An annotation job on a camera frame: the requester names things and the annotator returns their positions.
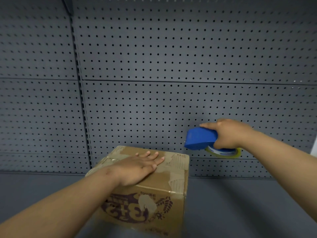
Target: tape roll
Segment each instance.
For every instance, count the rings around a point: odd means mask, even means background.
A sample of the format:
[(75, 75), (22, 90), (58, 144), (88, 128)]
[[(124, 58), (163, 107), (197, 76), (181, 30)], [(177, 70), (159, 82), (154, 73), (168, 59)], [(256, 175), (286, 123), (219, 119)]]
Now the tape roll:
[(205, 150), (217, 157), (221, 158), (228, 158), (228, 159), (234, 159), (241, 156), (241, 149), (240, 148), (222, 148), (222, 149), (216, 149), (213, 147), (213, 144), (208, 145)]

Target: box lid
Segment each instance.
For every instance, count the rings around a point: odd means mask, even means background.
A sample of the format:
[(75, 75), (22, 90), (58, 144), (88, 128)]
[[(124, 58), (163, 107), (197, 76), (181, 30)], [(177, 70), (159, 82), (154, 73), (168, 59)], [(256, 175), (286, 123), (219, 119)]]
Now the box lid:
[(129, 146), (117, 146), (86, 175), (90, 175), (102, 167), (112, 165), (115, 162), (125, 159), (129, 156), (134, 156), (136, 153), (143, 154), (147, 151), (150, 151), (151, 154), (158, 152), (157, 159), (164, 156), (165, 160), (163, 163), (157, 166), (155, 172), (136, 184), (136, 186), (157, 189), (172, 194), (186, 196), (189, 156), (185, 154)]

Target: brown cardboard box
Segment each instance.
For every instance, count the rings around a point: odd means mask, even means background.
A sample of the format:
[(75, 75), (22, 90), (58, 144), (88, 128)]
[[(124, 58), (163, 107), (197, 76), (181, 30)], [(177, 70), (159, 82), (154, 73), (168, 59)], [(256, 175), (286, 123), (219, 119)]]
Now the brown cardboard box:
[[(86, 175), (148, 149), (116, 147)], [(156, 171), (134, 186), (118, 187), (96, 211), (107, 222), (163, 236), (180, 237), (187, 192), (189, 156), (159, 151)]]

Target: forearm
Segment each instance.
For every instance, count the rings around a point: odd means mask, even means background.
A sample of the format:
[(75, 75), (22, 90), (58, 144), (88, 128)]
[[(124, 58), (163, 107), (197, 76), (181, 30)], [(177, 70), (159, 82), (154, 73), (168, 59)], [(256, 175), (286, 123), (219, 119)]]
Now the forearm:
[(1, 237), (73, 237), (118, 185), (105, 169), (30, 206), (0, 225)]
[(317, 221), (317, 159), (260, 132), (243, 147), (253, 154), (290, 196)]

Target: hand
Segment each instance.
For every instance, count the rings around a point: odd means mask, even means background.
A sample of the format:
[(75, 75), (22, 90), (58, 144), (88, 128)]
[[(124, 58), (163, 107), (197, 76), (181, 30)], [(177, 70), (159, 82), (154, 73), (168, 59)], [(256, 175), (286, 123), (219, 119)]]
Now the hand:
[(243, 148), (244, 139), (255, 132), (250, 125), (232, 119), (218, 119), (216, 123), (202, 123), (200, 127), (217, 131), (216, 149)]
[(140, 156), (136, 153), (135, 156), (120, 160), (107, 168), (118, 178), (120, 186), (134, 185), (154, 172), (156, 167), (164, 161), (164, 157), (157, 159), (158, 152), (150, 154), (150, 151)]

